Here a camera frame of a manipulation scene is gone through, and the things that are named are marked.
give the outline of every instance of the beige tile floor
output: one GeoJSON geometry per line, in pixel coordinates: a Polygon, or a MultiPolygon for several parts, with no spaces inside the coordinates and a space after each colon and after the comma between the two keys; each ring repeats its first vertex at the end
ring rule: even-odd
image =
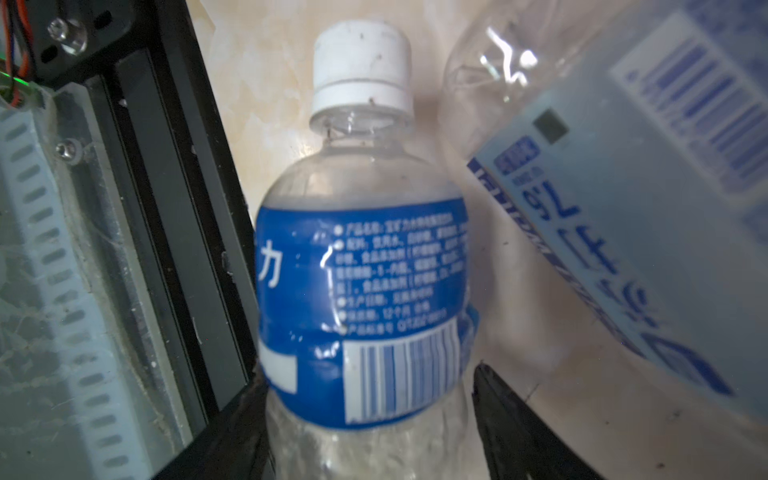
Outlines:
{"type": "MultiPolygon", "coordinates": [[[[407,147],[449,170],[470,210],[472,302],[483,318],[475,362],[497,369],[610,480],[768,478],[765,444],[750,441],[731,417],[664,374],[627,358],[440,138],[435,102],[442,68],[484,4],[188,0],[251,217],[278,175],[320,146],[307,127],[314,38],[349,18],[399,26],[412,43],[418,122],[407,147]]],[[[455,478],[488,477],[476,430],[459,460],[455,478]]]]}

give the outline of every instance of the bottle with light blue label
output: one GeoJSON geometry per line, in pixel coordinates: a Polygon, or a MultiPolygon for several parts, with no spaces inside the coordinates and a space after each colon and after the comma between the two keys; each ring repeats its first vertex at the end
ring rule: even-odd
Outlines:
{"type": "Polygon", "coordinates": [[[768,419],[768,2],[497,2],[440,122],[633,354],[768,419]]]}
{"type": "Polygon", "coordinates": [[[258,213],[259,359],[282,480],[441,478],[464,435],[467,212],[398,142],[413,123],[410,69],[391,25],[322,33],[310,126],[323,149],[258,213]]]}

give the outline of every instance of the metal screw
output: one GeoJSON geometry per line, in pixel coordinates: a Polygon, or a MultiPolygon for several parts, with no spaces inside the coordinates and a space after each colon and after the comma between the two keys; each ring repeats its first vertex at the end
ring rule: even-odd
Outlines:
{"type": "Polygon", "coordinates": [[[56,145],[56,154],[63,161],[71,162],[74,160],[74,156],[78,154],[78,146],[72,140],[62,141],[56,145]]]}
{"type": "Polygon", "coordinates": [[[88,31],[77,20],[54,18],[48,24],[48,34],[70,55],[79,55],[88,43],[88,31]]]}

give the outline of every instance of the chinese character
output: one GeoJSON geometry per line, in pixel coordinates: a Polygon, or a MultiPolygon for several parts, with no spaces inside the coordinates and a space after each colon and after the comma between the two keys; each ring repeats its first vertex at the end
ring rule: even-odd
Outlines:
{"type": "Polygon", "coordinates": [[[266,247],[261,247],[261,254],[264,255],[264,266],[261,267],[259,272],[259,281],[266,278],[270,271],[271,260],[274,259],[275,267],[272,270],[272,278],[267,285],[270,288],[275,288],[280,282],[280,264],[283,262],[283,252],[272,250],[272,240],[267,240],[266,247]]]}

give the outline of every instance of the wire bundle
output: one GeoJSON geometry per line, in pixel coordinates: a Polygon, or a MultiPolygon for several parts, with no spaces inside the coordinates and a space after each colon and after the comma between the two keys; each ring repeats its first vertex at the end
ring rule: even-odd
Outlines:
{"type": "Polygon", "coordinates": [[[25,0],[0,0],[0,11],[5,30],[5,73],[11,79],[11,88],[0,95],[2,103],[16,108],[22,102],[22,94],[15,79],[17,77],[30,80],[35,76],[35,58],[32,54],[32,27],[29,23],[29,13],[25,0]],[[14,65],[14,46],[16,33],[20,33],[22,45],[22,64],[16,71],[14,65]]]}

